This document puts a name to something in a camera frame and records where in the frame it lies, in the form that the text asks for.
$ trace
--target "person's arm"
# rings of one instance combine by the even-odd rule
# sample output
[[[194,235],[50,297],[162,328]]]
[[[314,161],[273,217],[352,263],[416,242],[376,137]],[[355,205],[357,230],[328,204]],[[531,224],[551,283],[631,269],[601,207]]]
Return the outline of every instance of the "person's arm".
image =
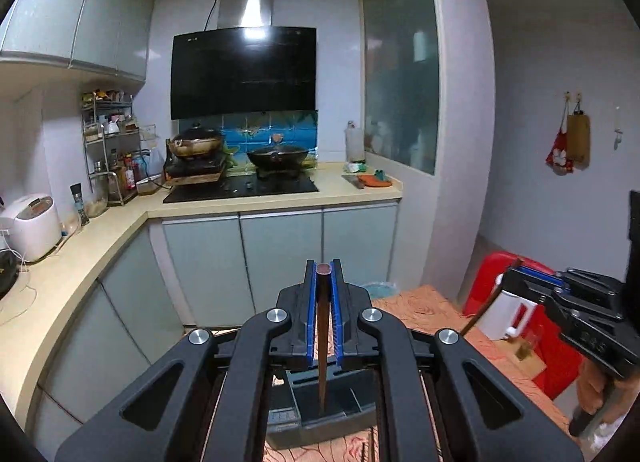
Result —
[[[578,402],[580,407],[590,415],[594,415],[602,407],[602,392],[606,382],[606,376],[593,362],[587,359],[582,362],[576,381]],[[619,402],[605,413],[603,418],[605,424],[612,424],[631,409],[640,394],[640,374],[626,381],[616,381],[616,386],[625,392]]]

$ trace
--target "frosted glass window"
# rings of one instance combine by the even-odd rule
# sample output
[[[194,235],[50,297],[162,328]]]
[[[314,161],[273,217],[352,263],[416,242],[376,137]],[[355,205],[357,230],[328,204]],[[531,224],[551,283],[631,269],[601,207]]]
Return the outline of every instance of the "frosted glass window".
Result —
[[[363,0],[365,147],[434,173],[440,75],[433,0]]]

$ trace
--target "white rice cooker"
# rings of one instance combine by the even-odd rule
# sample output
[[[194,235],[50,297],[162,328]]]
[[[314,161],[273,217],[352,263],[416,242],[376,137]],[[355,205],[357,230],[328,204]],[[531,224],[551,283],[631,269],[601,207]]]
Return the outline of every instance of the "white rice cooker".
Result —
[[[20,197],[0,213],[0,233],[25,262],[35,262],[62,238],[53,198],[46,193]]]

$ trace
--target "stainless steel chimney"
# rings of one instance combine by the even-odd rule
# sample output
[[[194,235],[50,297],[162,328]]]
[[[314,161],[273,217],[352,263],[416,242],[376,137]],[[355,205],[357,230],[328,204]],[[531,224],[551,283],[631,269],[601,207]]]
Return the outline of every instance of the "stainless steel chimney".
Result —
[[[271,25],[273,0],[220,0],[218,29]]]

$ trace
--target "backsplash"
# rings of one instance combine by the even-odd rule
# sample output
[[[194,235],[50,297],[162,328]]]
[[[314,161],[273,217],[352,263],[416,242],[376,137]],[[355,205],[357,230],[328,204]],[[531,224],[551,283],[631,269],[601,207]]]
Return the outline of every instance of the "backsplash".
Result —
[[[232,156],[232,168],[227,173],[242,175],[255,171],[246,153],[281,142],[309,150],[303,162],[305,168],[318,164],[318,112],[253,112],[225,114],[204,118],[180,119],[178,130],[185,131],[200,124],[204,128],[220,129],[225,136],[225,151]]]

